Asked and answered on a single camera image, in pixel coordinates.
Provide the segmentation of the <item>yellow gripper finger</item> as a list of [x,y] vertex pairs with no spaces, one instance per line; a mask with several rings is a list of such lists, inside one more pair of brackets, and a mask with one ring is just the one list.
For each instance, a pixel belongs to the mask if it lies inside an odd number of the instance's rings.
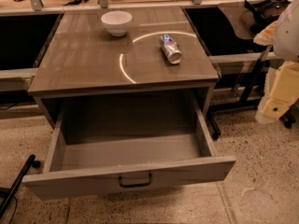
[[266,74],[264,96],[255,119],[260,124],[279,120],[299,99],[299,63],[285,61],[278,69],[270,67]]
[[267,46],[272,45],[274,42],[274,33],[277,23],[273,21],[267,25],[260,33],[258,33],[254,38],[253,42],[258,45]]

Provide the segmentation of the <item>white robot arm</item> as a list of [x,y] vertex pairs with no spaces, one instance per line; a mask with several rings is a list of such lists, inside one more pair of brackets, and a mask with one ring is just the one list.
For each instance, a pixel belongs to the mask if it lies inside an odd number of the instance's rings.
[[267,72],[264,96],[255,119],[269,124],[280,119],[299,98],[299,0],[292,0],[277,21],[258,33],[253,41],[272,45],[274,54],[284,61]]

